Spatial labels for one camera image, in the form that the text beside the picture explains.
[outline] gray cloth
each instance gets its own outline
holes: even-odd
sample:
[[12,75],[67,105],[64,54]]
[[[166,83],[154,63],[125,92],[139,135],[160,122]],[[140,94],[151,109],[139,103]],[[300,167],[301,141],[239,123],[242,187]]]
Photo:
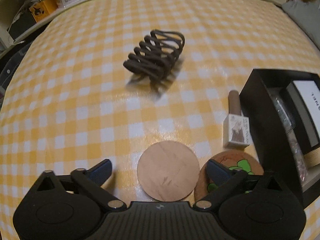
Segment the gray cloth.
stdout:
[[318,7],[313,3],[289,1],[282,5],[282,9],[320,49],[320,10]]

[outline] table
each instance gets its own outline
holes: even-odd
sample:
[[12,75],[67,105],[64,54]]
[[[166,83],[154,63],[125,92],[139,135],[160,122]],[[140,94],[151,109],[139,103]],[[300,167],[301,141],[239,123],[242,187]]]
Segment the table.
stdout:
[[[155,28],[186,38],[158,91],[130,82],[122,66]],[[109,158],[114,175],[104,187],[126,203],[150,200],[136,174],[148,146],[182,142],[202,167],[223,150],[228,92],[253,68],[320,73],[319,59],[289,17],[261,0],[91,0],[65,11],[31,45],[0,112],[3,239],[18,239],[14,210],[43,170],[68,174]],[[256,157],[253,146],[247,152]],[[301,239],[319,234],[319,207],[317,199],[306,209]]]

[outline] white label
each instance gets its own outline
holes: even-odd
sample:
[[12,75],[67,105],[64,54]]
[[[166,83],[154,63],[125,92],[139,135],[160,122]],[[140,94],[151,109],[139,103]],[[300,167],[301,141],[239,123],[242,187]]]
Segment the white label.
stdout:
[[229,114],[229,140],[242,144],[250,144],[249,118]]
[[320,136],[320,91],[316,83],[314,81],[297,80],[293,83],[306,104],[318,135]]

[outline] metal screw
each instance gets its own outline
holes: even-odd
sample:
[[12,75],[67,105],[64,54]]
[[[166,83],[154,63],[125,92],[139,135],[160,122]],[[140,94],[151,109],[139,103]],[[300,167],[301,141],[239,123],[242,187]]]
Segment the metal screw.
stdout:
[[207,209],[211,207],[211,202],[207,200],[200,200],[196,203],[196,206],[201,209]]
[[124,203],[121,200],[111,200],[108,202],[108,206],[111,208],[121,208],[124,205]]

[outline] white card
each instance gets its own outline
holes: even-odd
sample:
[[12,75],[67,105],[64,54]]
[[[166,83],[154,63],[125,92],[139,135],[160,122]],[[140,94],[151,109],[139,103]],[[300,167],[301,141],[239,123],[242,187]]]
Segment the white card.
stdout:
[[295,80],[294,85],[298,89],[313,123],[320,136],[320,91],[314,81]]

